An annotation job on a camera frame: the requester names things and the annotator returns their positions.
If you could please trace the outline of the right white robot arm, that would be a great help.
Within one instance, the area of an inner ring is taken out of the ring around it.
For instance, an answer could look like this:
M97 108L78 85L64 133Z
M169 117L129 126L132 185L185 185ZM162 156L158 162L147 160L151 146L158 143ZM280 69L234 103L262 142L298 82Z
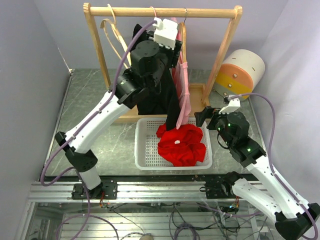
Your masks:
M217 131L231 156L267 191L263 192L232 171L226 174L220 186L224 197L235 195L254 205L274 223L277 232L286 240L298 240L315 226L320 216L319 204L302 197L270 163L266 151L249 137L250 124L242 112L224 113L222 108L206 106L194 116L198 127L210 120L207 129Z

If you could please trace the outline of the red t shirt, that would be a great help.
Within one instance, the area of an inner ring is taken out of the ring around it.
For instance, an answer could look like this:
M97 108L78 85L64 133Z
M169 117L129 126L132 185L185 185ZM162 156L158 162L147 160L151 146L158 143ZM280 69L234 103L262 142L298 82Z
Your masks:
M156 136L160 139L157 144L158 154L174 167L194 167L205 159L203 131L193 124L171 130L166 130L166 125L163 124L157 129Z

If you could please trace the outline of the black printed t shirt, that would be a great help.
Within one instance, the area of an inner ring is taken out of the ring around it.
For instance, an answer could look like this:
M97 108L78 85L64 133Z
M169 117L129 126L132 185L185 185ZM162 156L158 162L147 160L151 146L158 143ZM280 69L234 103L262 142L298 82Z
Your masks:
M143 33L142 26L136 24L132 37ZM166 68L163 72L156 72L152 75L137 75L139 83L148 89L148 96L137 104L139 115L167 115L166 129L172 130L180 114L179 98L171 74L172 68Z

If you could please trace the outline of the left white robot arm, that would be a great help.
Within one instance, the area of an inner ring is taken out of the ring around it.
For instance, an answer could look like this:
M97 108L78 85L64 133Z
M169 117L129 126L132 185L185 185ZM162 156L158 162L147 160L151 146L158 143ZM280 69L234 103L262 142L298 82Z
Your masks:
M102 193L98 159L91 146L103 129L134 107L141 115L165 114L167 130L176 127L181 109L170 70L177 65L182 46L177 34L176 29L171 33L137 30L128 46L131 66L116 75L112 90L77 126L55 135L89 198L96 199Z

